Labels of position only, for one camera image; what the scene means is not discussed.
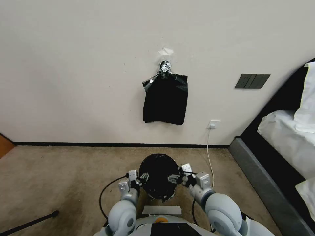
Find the wooden door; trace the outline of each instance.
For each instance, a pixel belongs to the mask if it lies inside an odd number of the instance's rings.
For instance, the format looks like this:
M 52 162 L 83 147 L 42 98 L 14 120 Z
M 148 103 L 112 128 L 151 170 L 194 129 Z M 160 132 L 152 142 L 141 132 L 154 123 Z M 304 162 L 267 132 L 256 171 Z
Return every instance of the wooden door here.
M 0 135 L 0 158 L 14 148 L 14 144 L 8 139 Z

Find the white pillow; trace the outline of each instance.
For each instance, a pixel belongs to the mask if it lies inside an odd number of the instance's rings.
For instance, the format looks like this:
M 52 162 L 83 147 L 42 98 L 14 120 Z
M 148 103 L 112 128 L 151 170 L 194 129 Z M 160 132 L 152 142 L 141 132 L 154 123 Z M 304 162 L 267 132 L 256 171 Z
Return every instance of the white pillow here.
M 297 184 L 295 188 L 304 200 L 312 219 L 315 221 L 315 178 L 305 180 Z
M 304 80 L 304 89 L 300 108 L 294 114 L 295 128 L 298 131 L 315 133 L 315 62 L 304 65 L 308 71 Z

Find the bed frame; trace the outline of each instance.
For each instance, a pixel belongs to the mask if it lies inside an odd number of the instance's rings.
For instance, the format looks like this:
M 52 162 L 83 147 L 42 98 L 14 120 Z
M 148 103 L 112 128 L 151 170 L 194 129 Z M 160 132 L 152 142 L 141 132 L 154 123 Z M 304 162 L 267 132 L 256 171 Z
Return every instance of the bed frame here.
M 229 147 L 284 236 L 315 235 L 315 222 L 295 189 L 295 185 L 305 179 L 258 134 L 257 129 L 269 113 L 299 108 L 307 73 L 303 66 L 290 76 Z

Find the dark gray switch panel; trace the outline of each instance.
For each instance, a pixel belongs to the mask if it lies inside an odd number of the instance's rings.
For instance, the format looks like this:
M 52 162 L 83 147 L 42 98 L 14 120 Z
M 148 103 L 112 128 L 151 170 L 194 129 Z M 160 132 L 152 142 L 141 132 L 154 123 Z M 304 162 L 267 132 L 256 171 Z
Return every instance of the dark gray switch panel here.
M 247 84 L 245 85 L 244 89 L 249 89 L 249 87 L 252 84 L 252 82 L 254 81 L 255 77 L 256 77 L 256 74 L 252 74 L 252 76 L 249 78 Z
M 255 79 L 249 86 L 249 89 L 261 89 L 263 85 L 266 83 L 269 76 L 270 76 L 269 74 L 256 75 Z
M 262 78 L 260 79 L 258 85 L 256 86 L 256 89 L 261 89 L 269 77 L 270 77 L 270 75 L 268 75 L 268 74 L 263 75 Z
M 252 76 L 252 74 L 242 74 L 240 79 L 239 79 L 239 81 L 235 85 L 235 88 L 236 89 L 243 89 L 243 88 L 245 88 L 245 86 L 246 86 L 246 84 L 249 81 L 251 76 Z

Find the white power cord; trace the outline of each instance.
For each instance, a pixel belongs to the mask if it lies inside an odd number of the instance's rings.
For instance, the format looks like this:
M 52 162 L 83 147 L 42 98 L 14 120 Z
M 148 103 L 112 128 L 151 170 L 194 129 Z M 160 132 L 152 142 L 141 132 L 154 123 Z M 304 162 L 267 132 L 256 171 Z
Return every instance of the white power cord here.
M 209 134 L 208 134 L 208 139 L 207 139 L 207 154 L 208 154 L 208 159 L 209 159 L 209 164 L 210 164 L 210 169 L 211 169 L 211 174 L 212 174 L 212 189 L 214 187 L 214 173 L 213 173 L 213 169 L 212 169 L 212 165 L 211 165 L 211 161 L 210 161 L 210 156 L 209 156 L 209 137 L 210 137 L 210 132 L 211 129 L 209 129 Z

